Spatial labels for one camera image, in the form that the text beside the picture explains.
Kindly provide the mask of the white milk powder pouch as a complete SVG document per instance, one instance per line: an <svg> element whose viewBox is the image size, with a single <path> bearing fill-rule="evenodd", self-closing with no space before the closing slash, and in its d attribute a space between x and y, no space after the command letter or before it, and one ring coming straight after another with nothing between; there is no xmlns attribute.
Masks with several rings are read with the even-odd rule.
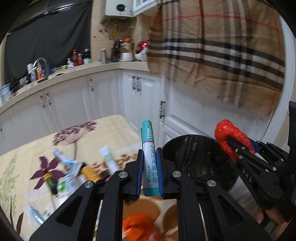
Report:
<svg viewBox="0 0 296 241"><path fill-rule="evenodd" d="M65 176L66 191L72 195L84 182L86 182L86 178L83 174L78 176L67 174Z"/></svg>

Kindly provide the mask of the white green tied packet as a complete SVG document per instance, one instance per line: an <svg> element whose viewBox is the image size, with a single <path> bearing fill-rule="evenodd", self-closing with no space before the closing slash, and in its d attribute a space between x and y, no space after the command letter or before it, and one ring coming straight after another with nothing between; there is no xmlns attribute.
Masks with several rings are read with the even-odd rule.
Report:
<svg viewBox="0 0 296 241"><path fill-rule="evenodd" d="M57 191L58 201L59 203L63 203L69 197L69 191L64 177L58 180Z"/></svg>

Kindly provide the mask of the small white green tube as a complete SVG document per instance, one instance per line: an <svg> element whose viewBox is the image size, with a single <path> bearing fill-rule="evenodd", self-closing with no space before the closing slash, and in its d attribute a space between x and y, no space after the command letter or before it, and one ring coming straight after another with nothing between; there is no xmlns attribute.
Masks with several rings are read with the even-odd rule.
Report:
<svg viewBox="0 0 296 241"><path fill-rule="evenodd" d="M101 156L104 159L104 162L107 166L107 169L109 171L109 174L112 176L115 172L119 171L119 166L112 156L109 146L105 146L99 150Z"/></svg>

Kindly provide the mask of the white kitchen cabinets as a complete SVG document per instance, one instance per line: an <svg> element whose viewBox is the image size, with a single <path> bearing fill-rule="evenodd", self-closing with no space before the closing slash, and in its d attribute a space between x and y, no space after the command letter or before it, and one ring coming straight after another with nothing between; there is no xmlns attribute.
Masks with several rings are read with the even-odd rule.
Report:
<svg viewBox="0 0 296 241"><path fill-rule="evenodd" d="M214 137L221 120L230 120L261 140L269 115L237 108L183 83L146 72L111 70L32 87L1 107L1 153L71 126L122 115L138 131L152 122L156 144L187 134Z"/></svg>

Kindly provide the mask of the teal white tube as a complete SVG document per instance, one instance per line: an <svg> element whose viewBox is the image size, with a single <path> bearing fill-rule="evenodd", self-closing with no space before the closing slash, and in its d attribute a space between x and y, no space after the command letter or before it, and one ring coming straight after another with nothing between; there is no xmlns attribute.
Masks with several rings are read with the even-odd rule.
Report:
<svg viewBox="0 0 296 241"><path fill-rule="evenodd" d="M150 120L142 122L140 133L144 153L143 194L144 196L160 196L154 132Z"/></svg>

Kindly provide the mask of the steel thermos bottle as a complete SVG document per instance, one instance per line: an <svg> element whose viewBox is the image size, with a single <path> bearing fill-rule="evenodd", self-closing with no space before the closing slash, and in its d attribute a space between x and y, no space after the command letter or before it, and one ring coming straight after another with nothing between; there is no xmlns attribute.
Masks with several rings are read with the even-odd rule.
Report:
<svg viewBox="0 0 296 241"><path fill-rule="evenodd" d="M106 64L107 58L106 58L106 49L101 49L101 62L102 64Z"/></svg>

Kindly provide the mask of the orange plastic bag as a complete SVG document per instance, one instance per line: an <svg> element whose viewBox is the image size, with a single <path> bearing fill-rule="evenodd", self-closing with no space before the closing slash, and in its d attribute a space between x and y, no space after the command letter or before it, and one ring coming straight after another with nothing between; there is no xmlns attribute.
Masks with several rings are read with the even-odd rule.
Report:
<svg viewBox="0 0 296 241"><path fill-rule="evenodd" d="M231 147L227 144L227 138L232 137L237 141L241 142L244 146L248 147L250 153L255 154L255 150L247 136L244 132L242 132L239 128L234 126L234 124L229 120L222 120L217 123L215 128L215 139L219 142L222 150L226 154L230 156L230 158L235 162L238 154L231 149Z"/></svg>
<svg viewBox="0 0 296 241"><path fill-rule="evenodd" d="M144 213L133 214L124 219L122 228L126 240L161 240L153 220Z"/></svg>

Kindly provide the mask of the white blue snack packet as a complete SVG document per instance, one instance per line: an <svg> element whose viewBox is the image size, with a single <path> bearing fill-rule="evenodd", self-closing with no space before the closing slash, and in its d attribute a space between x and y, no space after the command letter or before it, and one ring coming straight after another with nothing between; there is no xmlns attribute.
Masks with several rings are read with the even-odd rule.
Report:
<svg viewBox="0 0 296 241"><path fill-rule="evenodd" d="M74 160L73 158L67 156L59 149L53 149L53 154L55 158L58 159L58 161L65 167L66 171L70 174L73 174L75 176L78 175L82 163Z"/></svg>

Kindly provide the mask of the black window curtain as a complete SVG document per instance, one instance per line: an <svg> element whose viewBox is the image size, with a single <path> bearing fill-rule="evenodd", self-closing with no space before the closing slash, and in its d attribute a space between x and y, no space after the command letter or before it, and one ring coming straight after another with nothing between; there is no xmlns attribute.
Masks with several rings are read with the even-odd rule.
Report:
<svg viewBox="0 0 296 241"><path fill-rule="evenodd" d="M92 1L35 1L13 22L5 39L4 82L11 86L39 58L49 66L67 63L73 50L90 46Z"/></svg>

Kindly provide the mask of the white water heater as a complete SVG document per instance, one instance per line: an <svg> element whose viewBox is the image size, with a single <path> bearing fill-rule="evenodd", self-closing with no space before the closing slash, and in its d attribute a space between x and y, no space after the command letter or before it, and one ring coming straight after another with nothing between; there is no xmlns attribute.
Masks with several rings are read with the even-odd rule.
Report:
<svg viewBox="0 0 296 241"><path fill-rule="evenodd" d="M132 0L106 0L105 15L109 17L130 18L133 16Z"/></svg>

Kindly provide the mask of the beige plaid hanging cloth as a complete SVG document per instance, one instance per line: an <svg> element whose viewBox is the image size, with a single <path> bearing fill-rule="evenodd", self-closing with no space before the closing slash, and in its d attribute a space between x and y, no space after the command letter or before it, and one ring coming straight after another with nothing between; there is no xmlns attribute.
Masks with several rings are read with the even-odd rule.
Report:
<svg viewBox="0 0 296 241"><path fill-rule="evenodd" d="M266 1L158 1L149 71L268 116L285 81L280 15Z"/></svg>

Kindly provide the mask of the red white rice cooker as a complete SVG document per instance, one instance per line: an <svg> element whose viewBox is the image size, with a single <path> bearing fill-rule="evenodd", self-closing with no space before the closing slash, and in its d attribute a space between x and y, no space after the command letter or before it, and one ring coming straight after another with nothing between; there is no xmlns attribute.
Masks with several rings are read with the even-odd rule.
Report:
<svg viewBox="0 0 296 241"><path fill-rule="evenodd" d="M135 48L134 57L138 61L146 62L147 61L147 46L148 41L141 41Z"/></svg>

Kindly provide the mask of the black knife block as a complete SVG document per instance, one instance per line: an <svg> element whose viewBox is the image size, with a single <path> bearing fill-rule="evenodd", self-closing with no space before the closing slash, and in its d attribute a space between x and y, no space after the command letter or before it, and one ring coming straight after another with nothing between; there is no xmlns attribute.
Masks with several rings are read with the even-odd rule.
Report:
<svg viewBox="0 0 296 241"><path fill-rule="evenodd" d="M113 47L111 48L111 62L116 63L120 58L120 41L114 40Z"/></svg>

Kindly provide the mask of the dark green glass bottle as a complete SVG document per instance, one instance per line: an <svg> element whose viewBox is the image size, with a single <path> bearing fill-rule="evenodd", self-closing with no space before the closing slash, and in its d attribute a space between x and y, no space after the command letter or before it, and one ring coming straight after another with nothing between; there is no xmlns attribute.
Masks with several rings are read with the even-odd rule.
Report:
<svg viewBox="0 0 296 241"><path fill-rule="evenodd" d="M57 195L58 194L58 190L57 190L57 182L54 179L53 175L51 173L45 173L43 176L43 180L46 182L46 184L48 185L49 189L51 190L51 193L53 195Z"/></svg>

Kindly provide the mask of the chrome sink faucet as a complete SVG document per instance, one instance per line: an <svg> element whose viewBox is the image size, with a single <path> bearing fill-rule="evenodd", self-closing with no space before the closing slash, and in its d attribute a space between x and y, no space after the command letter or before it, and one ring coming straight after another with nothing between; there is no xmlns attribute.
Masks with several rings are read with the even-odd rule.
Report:
<svg viewBox="0 0 296 241"><path fill-rule="evenodd" d="M37 79L40 79L42 77L48 77L49 76L49 65L48 61L41 57L38 58L34 64L33 69L36 71Z"/></svg>

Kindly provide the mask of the white detergent bottle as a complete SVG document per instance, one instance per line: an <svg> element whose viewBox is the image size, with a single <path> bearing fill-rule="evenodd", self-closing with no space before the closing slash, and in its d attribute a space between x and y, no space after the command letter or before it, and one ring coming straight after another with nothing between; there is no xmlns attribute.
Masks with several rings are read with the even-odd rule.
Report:
<svg viewBox="0 0 296 241"><path fill-rule="evenodd" d="M33 64L30 63L27 65L27 71L28 71L27 78L29 82L35 82L37 80L36 67L33 67Z"/></svg>

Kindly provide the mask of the floral beige tablecloth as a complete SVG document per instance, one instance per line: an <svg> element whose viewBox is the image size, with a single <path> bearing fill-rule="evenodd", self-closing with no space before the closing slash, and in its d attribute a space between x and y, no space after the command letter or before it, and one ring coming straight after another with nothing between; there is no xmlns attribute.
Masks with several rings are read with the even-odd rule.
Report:
<svg viewBox="0 0 296 241"><path fill-rule="evenodd" d="M142 146L140 134L121 115L111 115L45 136L1 155L1 208L19 238L28 240L40 226L27 209L30 205L43 219L61 204L41 173L48 170L59 180L65 167L55 160L59 149L78 162L91 166L98 174L106 172L99 150L109 146L123 168L134 161Z"/></svg>

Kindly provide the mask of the light blue tube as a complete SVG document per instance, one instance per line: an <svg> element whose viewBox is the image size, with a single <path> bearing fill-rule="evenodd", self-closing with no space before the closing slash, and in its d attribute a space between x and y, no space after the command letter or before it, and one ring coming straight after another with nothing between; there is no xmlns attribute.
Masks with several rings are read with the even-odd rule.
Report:
<svg viewBox="0 0 296 241"><path fill-rule="evenodd" d="M36 209L34 209L30 205L27 206L27 209L30 212L30 214L33 216L33 218L37 221L38 224L42 225L44 223L43 216L41 216L41 214L39 214Z"/></svg>

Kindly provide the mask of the black lined trash bin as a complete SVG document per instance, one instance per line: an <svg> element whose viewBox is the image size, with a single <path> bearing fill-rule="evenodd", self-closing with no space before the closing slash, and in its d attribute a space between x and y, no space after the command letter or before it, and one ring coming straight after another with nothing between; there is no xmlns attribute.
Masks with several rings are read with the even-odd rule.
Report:
<svg viewBox="0 0 296 241"><path fill-rule="evenodd" d="M234 162L213 138L202 135L183 135L168 141L162 148L164 159L196 182L214 180L230 191L238 174Z"/></svg>

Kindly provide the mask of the orange plastic bag on table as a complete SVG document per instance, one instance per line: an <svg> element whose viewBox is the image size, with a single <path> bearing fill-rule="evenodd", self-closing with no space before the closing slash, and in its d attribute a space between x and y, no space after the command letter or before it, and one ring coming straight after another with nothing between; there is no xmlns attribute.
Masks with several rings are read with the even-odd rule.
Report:
<svg viewBox="0 0 296 241"><path fill-rule="evenodd" d="M122 228L126 240L161 240L153 220L144 213L133 214L124 219Z"/></svg>

